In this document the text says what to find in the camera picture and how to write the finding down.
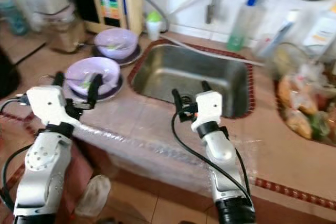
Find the lavender bowl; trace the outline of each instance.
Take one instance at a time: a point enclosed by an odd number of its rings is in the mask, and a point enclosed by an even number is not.
[[[117,86],[120,66],[114,60],[104,57],[87,58],[72,64],[65,76],[71,89],[79,94],[87,95],[88,89],[81,87],[81,84],[85,77],[91,73],[103,75],[103,85],[98,90],[98,95],[103,95]]]
[[[103,55],[111,59],[122,60],[131,55],[138,44],[138,36],[127,29],[113,28],[98,33],[94,43]],[[119,49],[100,47],[99,45],[119,45]]]

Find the stainless steel sink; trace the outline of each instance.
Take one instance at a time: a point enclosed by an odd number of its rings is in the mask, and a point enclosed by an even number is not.
[[[172,89],[185,99],[202,92],[201,81],[223,95],[223,116],[236,118],[249,109],[244,63],[209,57],[179,46],[154,46],[131,81],[135,92],[173,103]]]

